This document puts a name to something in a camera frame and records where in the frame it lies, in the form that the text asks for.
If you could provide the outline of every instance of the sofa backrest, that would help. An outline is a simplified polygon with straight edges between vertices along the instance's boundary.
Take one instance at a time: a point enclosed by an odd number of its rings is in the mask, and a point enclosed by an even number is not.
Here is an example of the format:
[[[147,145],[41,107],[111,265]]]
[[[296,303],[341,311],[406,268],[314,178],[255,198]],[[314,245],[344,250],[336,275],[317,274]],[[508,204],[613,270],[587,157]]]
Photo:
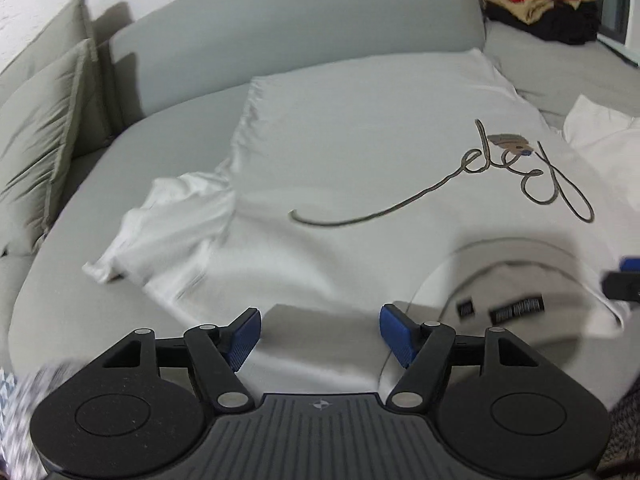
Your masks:
[[[257,75],[483,45],[478,0],[177,0],[121,30],[109,47],[129,126]]]

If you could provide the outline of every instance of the gray sofa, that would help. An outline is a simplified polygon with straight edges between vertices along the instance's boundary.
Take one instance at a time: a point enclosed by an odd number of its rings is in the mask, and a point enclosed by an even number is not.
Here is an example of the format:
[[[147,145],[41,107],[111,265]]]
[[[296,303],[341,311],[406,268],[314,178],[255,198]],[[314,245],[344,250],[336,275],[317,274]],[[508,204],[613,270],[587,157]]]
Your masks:
[[[567,80],[558,102],[555,83],[545,94],[539,79],[522,73],[510,42],[538,49],[540,59],[554,47],[555,58],[546,62],[551,73],[562,56],[585,52],[608,72],[623,74],[624,84],[638,82],[638,74],[630,76],[632,69],[601,45],[543,44],[501,25],[492,25],[487,38],[478,0],[178,0],[124,28],[100,48],[106,105],[124,131],[107,149],[76,158],[68,203],[31,269],[16,261],[3,278],[0,266],[0,286],[13,282],[3,301],[15,300],[8,333],[15,370],[94,357],[143,326],[159,337],[188,328],[132,283],[97,285],[81,267],[104,251],[154,178],[213,171],[226,157],[253,76],[377,54],[476,47],[525,97],[537,96],[540,102],[532,102],[541,110],[566,115],[584,86]],[[598,88],[596,79],[593,92],[611,91]],[[624,111],[639,114],[639,107]],[[546,352],[612,405],[640,369],[640,360],[618,359],[629,355],[636,333],[640,321],[634,319],[620,340],[563,342]]]

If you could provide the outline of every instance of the gray pillow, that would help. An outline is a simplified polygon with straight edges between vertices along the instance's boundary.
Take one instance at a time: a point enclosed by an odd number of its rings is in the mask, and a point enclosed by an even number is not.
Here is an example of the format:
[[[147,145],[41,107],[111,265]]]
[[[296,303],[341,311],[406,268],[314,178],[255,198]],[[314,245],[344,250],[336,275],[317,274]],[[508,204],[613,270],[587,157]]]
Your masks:
[[[94,152],[108,145],[111,126],[104,108],[98,53],[84,0],[71,0],[0,74],[0,106],[44,67],[59,59],[83,40],[91,39],[93,67],[84,74],[82,119],[74,156]]]
[[[562,129],[580,94],[599,105],[640,116],[640,70],[600,43],[569,46],[542,41],[488,22],[484,54],[550,126]]]
[[[0,255],[34,253],[54,220],[78,136],[90,41],[0,107]]]

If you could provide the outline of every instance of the sofa seat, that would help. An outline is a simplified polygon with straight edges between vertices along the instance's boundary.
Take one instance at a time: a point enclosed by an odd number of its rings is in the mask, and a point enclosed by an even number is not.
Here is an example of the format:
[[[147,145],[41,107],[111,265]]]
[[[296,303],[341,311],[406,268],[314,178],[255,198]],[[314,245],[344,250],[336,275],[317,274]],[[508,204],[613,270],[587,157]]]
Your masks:
[[[32,263],[33,256],[0,257],[0,367],[5,371],[12,368],[7,337],[14,304]]]
[[[104,153],[60,214],[15,302],[9,348],[17,374],[91,359],[140,327],[158,337],[188,328],[127,280],[98,285],[81,268],[102,254],[154,178],[213,171],[224,160],[247,92],[231,88],[158,112]]]

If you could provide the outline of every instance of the patterned fabric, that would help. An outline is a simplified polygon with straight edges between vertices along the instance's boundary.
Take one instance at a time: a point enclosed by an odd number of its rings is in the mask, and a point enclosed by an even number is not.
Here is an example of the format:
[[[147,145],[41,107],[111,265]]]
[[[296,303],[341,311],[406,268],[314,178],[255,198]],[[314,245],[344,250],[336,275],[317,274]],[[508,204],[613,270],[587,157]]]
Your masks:
[[[611,412],[611,438],[599,469],[640,459],[640,378]],[[625,480],[640,474],[624,475]]]
[[[6,462],[2,451],[2,437],[4,435],[4,420],[8,408],[9,396],[15,389],[15,376],[7,373],[4,368],[0,368],[0,478],[7,478]]]
[[[43,367],[21,378],[9,394],[1,447],[12,480],[40,480],[47,475],[31,442],[31,415],[46,396],[85,365],[65,362]]]

